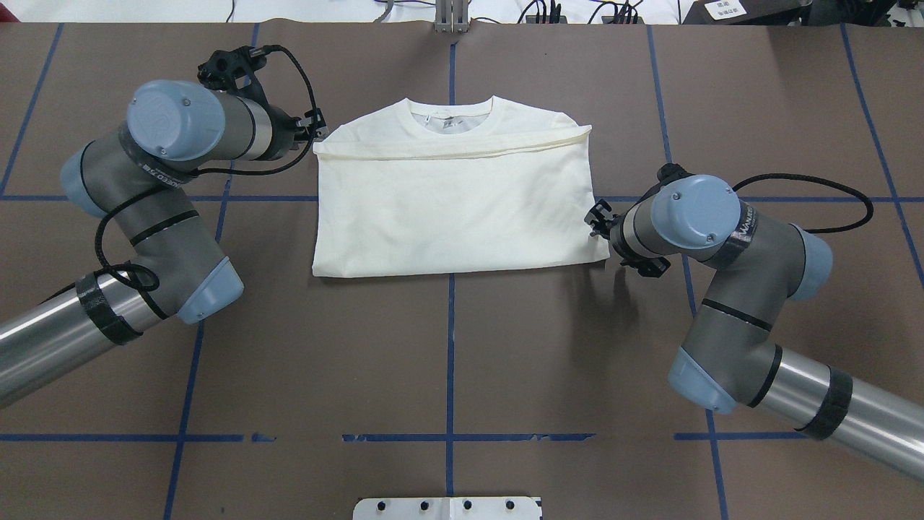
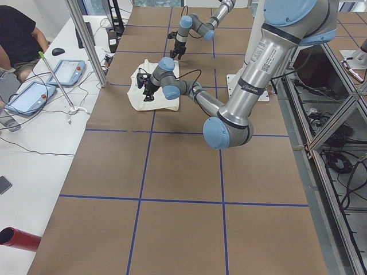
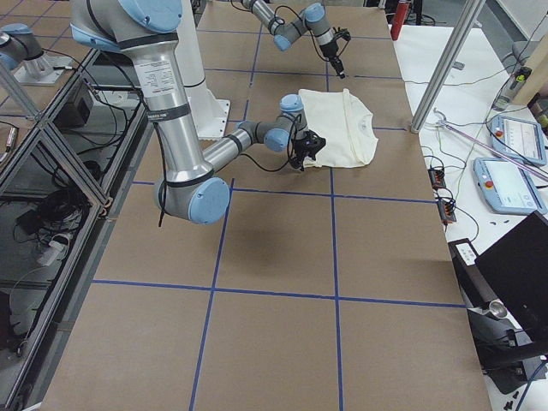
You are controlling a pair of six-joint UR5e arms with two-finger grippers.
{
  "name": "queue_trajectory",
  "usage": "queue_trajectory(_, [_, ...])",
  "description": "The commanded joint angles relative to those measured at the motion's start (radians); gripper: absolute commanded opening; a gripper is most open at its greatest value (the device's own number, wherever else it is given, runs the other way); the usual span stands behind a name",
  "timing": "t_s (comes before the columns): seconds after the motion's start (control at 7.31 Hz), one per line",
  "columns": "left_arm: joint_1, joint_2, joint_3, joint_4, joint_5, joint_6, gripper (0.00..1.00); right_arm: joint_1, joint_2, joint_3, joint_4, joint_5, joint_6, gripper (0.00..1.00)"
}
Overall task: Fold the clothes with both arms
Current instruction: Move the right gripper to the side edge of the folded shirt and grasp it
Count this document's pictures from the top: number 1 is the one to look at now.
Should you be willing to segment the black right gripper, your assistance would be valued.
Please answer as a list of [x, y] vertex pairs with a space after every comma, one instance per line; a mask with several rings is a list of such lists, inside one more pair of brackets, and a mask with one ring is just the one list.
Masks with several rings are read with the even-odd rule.
[[640, 204], [634, 204], [624, 214], [615, 216], [613, 208], [607, 201], [597, 201], [588, 210], [584, 221], [590, 227], [591, 237], [609, 239], [615, 253], [622, 258], [620, 264], [630, 267], [641, 277], [659, 279], [672, 266], [664, 256], [644, 256], [643, 251], [651, 254], [637, 239], [635, 217]]

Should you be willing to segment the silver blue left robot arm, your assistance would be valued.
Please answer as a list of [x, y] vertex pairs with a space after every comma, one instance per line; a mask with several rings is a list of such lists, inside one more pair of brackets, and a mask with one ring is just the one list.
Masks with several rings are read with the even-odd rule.
[[9, 406], [176, 316], [195, 324], [235, 302], [243, 283], [183, 186], [210, 161], [272, 161], [326, 135], [270, 105], [258, 80], [210, 90], [152, 80], [126, 120], [61, 169], [66, 196], [99, 218], [101, 266], [2, 326], [2, 405]]

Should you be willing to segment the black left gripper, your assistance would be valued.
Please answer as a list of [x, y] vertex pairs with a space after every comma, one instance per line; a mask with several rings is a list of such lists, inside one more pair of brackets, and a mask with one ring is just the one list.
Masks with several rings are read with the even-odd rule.
[[300, 118], [287, 114], [278, 106], [269, 105], [267, 114], [273, 129], [273, 137], [267, 147], [268, 161], [281, 159], [301, 144], [310, 144], [329, 135], [326, 118], [320, 108], [304, 112], [303, 127], [298, 125]]

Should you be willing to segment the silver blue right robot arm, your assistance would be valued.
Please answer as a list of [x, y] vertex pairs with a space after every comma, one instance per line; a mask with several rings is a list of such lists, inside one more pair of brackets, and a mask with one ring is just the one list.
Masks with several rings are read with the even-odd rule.
[[834, 266], [820, 237], [763, 216], [715, 175], [667, 164], [624, 213], [597, 201], [585, 217], [622, 264], [659, 277], [683, 254], [714, 276], [669, 372], [674, 391], [719, 414], [766, 412], [922, 480], [922, 407], [771, 340], [786, 302], [815, 296]]

